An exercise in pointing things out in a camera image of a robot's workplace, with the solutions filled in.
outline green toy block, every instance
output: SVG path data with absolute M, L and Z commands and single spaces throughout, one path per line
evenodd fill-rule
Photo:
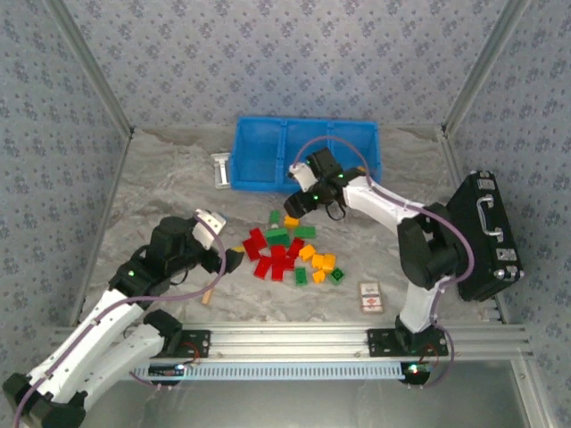
M 307 273 L 305 272 L 305 267 L 295 268 L 295 285 L 298 287 L 307 285 Z
M 289 232 L 285 227 L 267 230 L 266 241 L 268 241 L 269 246 L 272 245 L 289 246 Z
M 270 212 L 269 214 L 269 224 L 270 225 L 276 225 L 279 223 L 279 211 L 278 210 L 273 210 Z
M 339 285 L 345 278 L 345 273 L 339 267 L 336 267 L 335 270 L 328 275 L 328 277 L 329 281 L 331 281 L 333 285 Z
M 317 236 L 314 226 L 299 226 L 294 230 L 294 237 L 301 239 L 311 239 Z

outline marble surface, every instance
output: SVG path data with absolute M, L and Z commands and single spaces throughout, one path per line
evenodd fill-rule
M 117 267 L 149 242 L 161 218 L 190 217 L 197 208 L 221 212 L 228 219 L 222 241 L 232 247 L 241 244 L 250 229 L 265 228 L 271 210 L 282 209 L 283 194 L 215 189 L 210 155 L 231 150 L 233 141 L 234 127 L 136 131 L 87 290 L 84 314 L 95 305 Z M 383 128 L 382 155 L 382 184 L 388 189 L 419 202 L 446 202 L 452 194 L 433 132 Z M 347 274 L 340 286 L 325 282 L 299 288 L 292 272 L 285 273 L 283 283 L 262 281 L 252 275 L 255 265 L 244 258 L 240 268 L 216 286 L 210 306 L 197 299 L 154 304 L 152 308 L 164 308 L 182 322 L 393 322 L 407 289 L 396 237 L 358 212 L 334 222 L 320 210 L 307 215 L 302 223 L 317 227 L 318 237 L 312 243 L 318 251 L 336 254 L 337 266 Z M 312 272 L 300 259 L 296 266 L 306 266 Z M 168 295 L 203 288 L 212 278 L 197 268 L 184 284 L 171 287 Z M 363 280 L 380 281 L 383 314 L 361 312 L 358 282 Z M 443 322 L 474 323 L 479 317 L 477 304 L 460 300 L 455 289 L 441 299 L 439 318 Z

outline yellow toy block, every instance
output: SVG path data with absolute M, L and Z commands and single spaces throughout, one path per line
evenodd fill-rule
M 318 270 L 313 274 L 313 282 L 315 284 L 320 284 L 323 281 L 325 281 L 325 277 L 326 277 L 325 272 L 323 272 L 322 270 Z
M 284 226 L 287 227 L 288 229 L 295 229 L 299 225 L 300 225 L 300 220 L 298 218 L 285 216 Z
M 321 254 L 315 254 L 313 259 L 311 259 L 311 267 L 314 269 L 321 269 L 323 267 L 324 256 Z
M 316 251 L 315 248 L 313 248 L 313 245 L 308 244 L 300 250 L 300 257 L 303 261 L 310 261 L 310 259 L 313 257 L 313 254 L 315 253 Z
M 334 254 L 326 254 L 323 256 L 323 265 L 321 268 L 326 274 L 330 274 L 335 270 L 335 255 Z

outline blue patterned wall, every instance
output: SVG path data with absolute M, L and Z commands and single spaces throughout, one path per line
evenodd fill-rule
M 534 2 L 461 123 L 469 169 L 496 171 L 527 278 L 505 293 L 571 426 L 571 4 Z
M 0 379 L 70 316 L 120 133 L 41 0 L 0 4 Z M 0 399 L 0 425 L 12 417 Z
M 67 0 L 129 121 L 441 123 L 505 0 Z

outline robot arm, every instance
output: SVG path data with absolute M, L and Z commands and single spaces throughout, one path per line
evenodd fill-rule
M 226 220 L 217 213 L 198 210 L 196 216 L 217 235 L 226 225 Z M 86 411 L 128 371 L 160 352 L 168 355 L 173 351 L 179 345 L 182 325 L 162 310 L 149 313 L 135 332 L 109 350 L 117 336 L 143 315 L 151 301 L 120 305 L 99 322 L 95 320 L 120 300 L 163 294 L 172 285 L 171 278 L 197 265 L 209 273 L 219 272 L 221 260 L 211 248 L 213 241 L 208 229 L 195 218 L 164 218 L 153 230 L 149 245 L 137 250 L 117 269 L 109 289 L 63 345 L 28 375 L 13 374 L 4 383 L 4 393 L 16 409 L 31 385 L 44 379 L 26 403 L 22 421 L 34 428 L 79 427 Z M 241 253 L 226 251 L 224 273 L 234 271 L 242 257 Z M 79 345 L 69 351 L 82 334 Z M 64 353 L 67 357 L 46 376 L 54 361 Z
M 431 311 L 440 285 L 456 274 L 456 267 L 466 253 L 450 231 L 413 209 L 430 210 L 447 218 L 445 207 L 438 203 L 426 207 L 408 201 L 377 184 L 372 184 L 374 190 L 363 170 L 343 170 L 327 148 L 311 154 L 307 160 L 290 167 L 290 176 L 302 190 L 285 202 L 288 215 L 300 218 L 319 205 L 328 208 L 337 203 L 343 214 L 344 207 L 359 210 L 397 235 L 401 267 L 409 286 L 396 320 L 396 335 L 406 352 L 424 348 L 423 336 L 434 337 Z

